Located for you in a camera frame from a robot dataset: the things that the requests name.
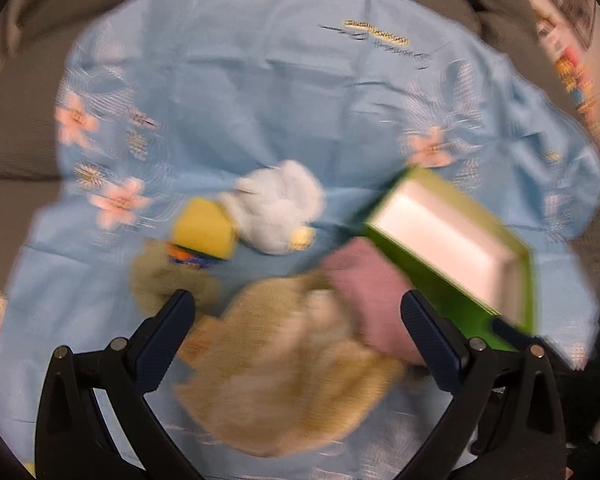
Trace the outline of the yellow green sponge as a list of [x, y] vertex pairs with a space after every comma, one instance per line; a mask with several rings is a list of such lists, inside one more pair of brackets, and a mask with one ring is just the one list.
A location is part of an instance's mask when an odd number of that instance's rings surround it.
[[194, 197], [176, 218], [170, 241], [192, 252], [226, 260], [234, 254], [237, 233], [232, 219], [220, 204]]

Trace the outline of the light blue plush toy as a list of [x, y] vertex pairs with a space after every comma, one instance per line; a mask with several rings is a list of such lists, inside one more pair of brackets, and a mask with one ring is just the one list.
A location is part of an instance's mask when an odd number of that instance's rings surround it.
[[231, 190], [219, 195], [219, 202], [239, 239], [272, 256], [308, 249], [315, 237], [313, 222], [326, 207], [321, 182], [290, 159], [238, 178]]

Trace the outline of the green cardboard box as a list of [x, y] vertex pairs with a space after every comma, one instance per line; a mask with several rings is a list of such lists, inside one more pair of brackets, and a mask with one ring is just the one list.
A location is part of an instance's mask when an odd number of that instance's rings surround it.
[[434, 172], [407, 170], [367, 217], [363, 233], [465, 337], [512, 351], [492, 330], [497, 316], [521, 333], [535, 332], [529, 248]]

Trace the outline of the yellow fluffy mitt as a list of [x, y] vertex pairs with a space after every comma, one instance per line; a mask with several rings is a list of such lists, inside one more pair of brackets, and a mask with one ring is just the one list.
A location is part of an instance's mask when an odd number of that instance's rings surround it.
[[258, 457], [311, 451], [350, 434], [403, 376], [366, 346], [352, 310], [314, 270], [244, 287], [186, 340], [181, 406], [213, 440]]

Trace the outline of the orange blue small packet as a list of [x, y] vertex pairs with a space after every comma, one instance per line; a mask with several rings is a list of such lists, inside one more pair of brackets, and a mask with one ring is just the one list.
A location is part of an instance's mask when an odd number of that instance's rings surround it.
[[195, 269], [207, 269], [215, 264], [215, 260], [207, 255], [197, 254], [187, 248], [178, 245], [167, 244], [166, 254], [175, 264], [181, 266], [191, 266]]

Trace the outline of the grey sofa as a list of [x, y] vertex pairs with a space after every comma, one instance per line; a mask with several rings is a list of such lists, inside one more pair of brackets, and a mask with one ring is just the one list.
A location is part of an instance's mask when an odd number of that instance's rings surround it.
[[[58, 194], [54, 106], [82, 29], [125, 0], [0, 0], [0, 285], [35, 211]], [[415, 0], [506, 54], [568, 113], [576, 109], [532, 32], [529, 0]]]

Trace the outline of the olive green cloth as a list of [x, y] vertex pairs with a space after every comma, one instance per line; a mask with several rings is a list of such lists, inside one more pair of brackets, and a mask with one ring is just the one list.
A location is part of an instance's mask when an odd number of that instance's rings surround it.
[[193, 264], [178, 263], [168, 244], [148, 238], [130, 267], [130, 289], [144, 318], [159, 312], [178, 289], [190, 292], [198, 310], [209, 312], [220, 299], [220, 282]]

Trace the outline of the colourful plush toy pile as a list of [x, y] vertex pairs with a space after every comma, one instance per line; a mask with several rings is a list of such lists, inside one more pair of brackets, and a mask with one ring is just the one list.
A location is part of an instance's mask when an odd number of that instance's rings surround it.
[[541, 47], [550, 58], [562, 85], [583, 119], [585, 128], [592, 136], [597, 136], [600, 133], [600, 126], [595, 116], [596, 99], [593, 81], [580, 60], [578, 50], [571, 44], [562, 24], [550, 14], [539, 10], [535, 10], [534, 13]]

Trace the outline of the purple mesh bath pouf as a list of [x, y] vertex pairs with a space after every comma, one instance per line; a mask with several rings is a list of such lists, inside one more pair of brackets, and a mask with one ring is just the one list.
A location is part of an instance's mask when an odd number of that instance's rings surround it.
[[401, 318], [402, 297], [413, 285], [368, 238], [351, 238], [324, 257], [321, 268], [354, 310], [368, 346], [408, 364], [425, 364]]

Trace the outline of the light blue floral cloth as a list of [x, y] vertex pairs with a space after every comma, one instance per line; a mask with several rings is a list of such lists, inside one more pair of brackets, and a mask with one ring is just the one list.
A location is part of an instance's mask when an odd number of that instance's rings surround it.
[[[600, 155], [581, 125], [468, 29], [412, 0], [131, 0], [65, 57], [55, 103], [61, 188], [40, 209], [7, 285], [0, 433], [32, 460], [55, 348], [102, 348], [143, 315], [130, 267], [166, 239], [186, 200], [219, 198], [251, 171], [300, 162], [326, 207], [302, 252], [239, 240], [208, 271], [222, 318], [244, 287], [320, 271], [407, 170], [455, 185], [531, 252], [535, 330], [569, 363], [594, 338], [596, 304], [569, 244], [600, 206]], [[215, 441], [174, 394], [179, 360], [149, 404], [212, 478], [385, 479], [446, 396], [399, 379], [355, 430], [320, 448], [252, 456]]]

